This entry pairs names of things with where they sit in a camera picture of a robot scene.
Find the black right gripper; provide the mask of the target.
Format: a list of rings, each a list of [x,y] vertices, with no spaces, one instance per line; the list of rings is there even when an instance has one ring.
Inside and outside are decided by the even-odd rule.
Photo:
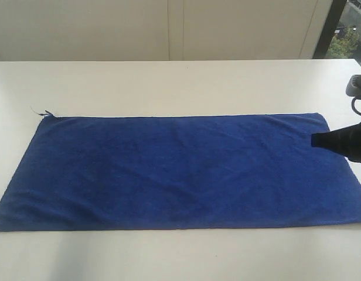
[[[344,157],[351,162],[361,164],[361,122],[343,129],[313,133],[311,135],[311,146],[333,152],[343,152]]]

